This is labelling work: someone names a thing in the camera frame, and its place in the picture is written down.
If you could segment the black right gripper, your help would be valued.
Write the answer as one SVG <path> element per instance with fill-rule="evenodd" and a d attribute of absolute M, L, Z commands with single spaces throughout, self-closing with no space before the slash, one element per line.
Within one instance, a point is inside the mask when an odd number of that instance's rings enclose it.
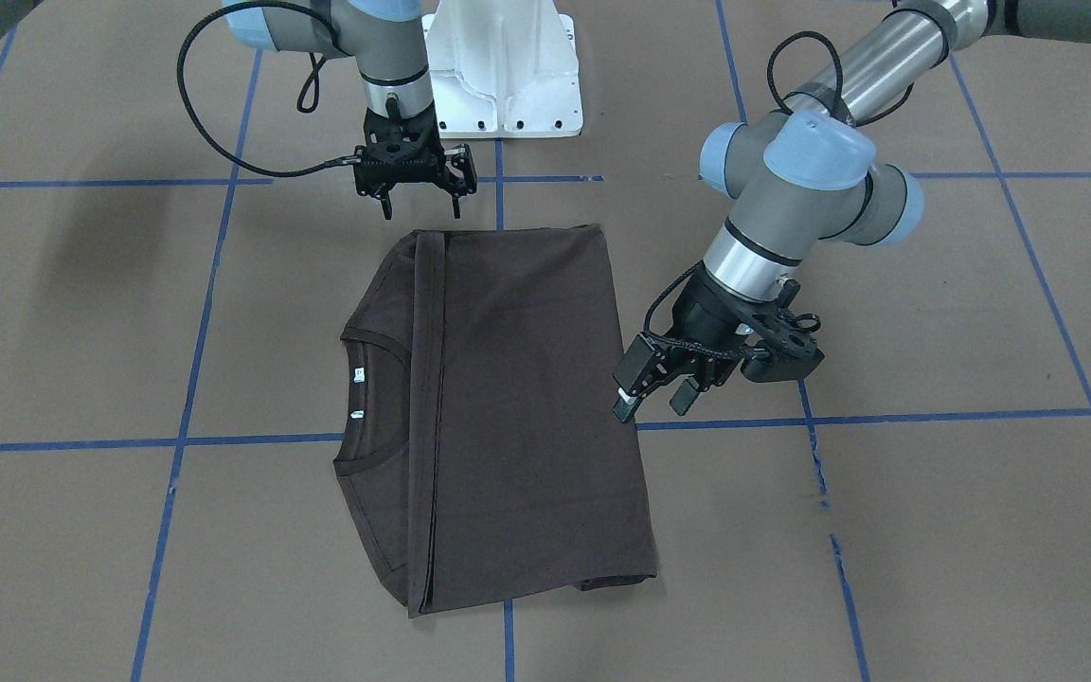
<path fill-rule="evenodd" d="M 460 219 L 460 203 L 477 191 L 471 147 L 442 146 L 437 111 L 429 105 L 410 117 L 386 117 L 367 111 L 367 136 L 356 147 L 361 159 L 352 168 L 356 193 L 376 198 L 387 222 L 393 216 L 389 191 L 398 183 L 430 183 L 449 193 L 452 216 Z"/>

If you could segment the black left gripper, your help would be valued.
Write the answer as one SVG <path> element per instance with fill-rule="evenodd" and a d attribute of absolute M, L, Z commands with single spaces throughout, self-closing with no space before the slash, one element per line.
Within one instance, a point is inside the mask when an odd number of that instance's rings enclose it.
<path fill-rule="evenodd" d="M 654 312 L 674 290 L 671 326 L 654 331 Z M 733 308 L 732 296 L 719 288 L 705 266 L 692 266 L 668 285 L 655 299 L 642 320 L 642 330 L 623 355 L 623 386 L 618 385 L 614 411 L 620 423 L 630 423 L 642 398 L 656 388 L 686 376 L 672 393 L 671 410 L 678 416 L 690 412 L 700 392 L 724 383 L 740 363 L 770 363 L 771 352 L 763 342 L 750 344 L 748 335 L 739 332 L 744 324 Z"/>

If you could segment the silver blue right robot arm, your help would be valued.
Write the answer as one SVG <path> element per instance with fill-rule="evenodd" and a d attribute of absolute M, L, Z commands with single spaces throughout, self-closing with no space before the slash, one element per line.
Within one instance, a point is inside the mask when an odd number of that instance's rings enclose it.
<path fill-rule="evenodd" d="M 363 141 L 338 158 L 287 170 L 287 177 L 351 169 L 356 193 L 376 200 L 386 219 L 396 186 L 437 187 L 449 194 L 452 206 L 473 195 L 479 181 L 471 148 L 468 144 L 449 148 L 441 141 L 419 1 L 224 1 L 188 31 L 176 57 L 176 86 L 191 125 L 240 169 L 278 178 L 280 171 L 257 167 L 225 149 L 195 112 L 185 81 L 187 57 L 200 34 L 217 21 L 226 21 L 235 39 L 256 50 L 311 58 L 298 104 L 302 112 L 315 108 L 326 63 L 350 58 L 358 68 L 367 97 Z"/>

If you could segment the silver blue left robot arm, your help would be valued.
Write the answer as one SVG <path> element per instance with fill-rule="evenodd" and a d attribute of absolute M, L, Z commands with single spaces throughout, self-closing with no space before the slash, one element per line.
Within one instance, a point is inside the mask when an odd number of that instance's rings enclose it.
<path fill-rule="evenodd" d="M 735 372 L 796 383 L 824 359 L 815 314 L 794 314 L 793 273 L 819 242 L 888 246 L 921 222 L 912 174 L 876 161 L 863 129 L 910 86 L 983 36 L 1091 45 L 1091 1 L 900 1 L 831 63 L 781 94 L 758 124 L 727 122 L 703 143 L 702 181 L 733 202 L 700 260 L 672 282 L 671 326 L 642 328 L 615 370 L 620 422 L 671 383 L 678 415 Z"/>

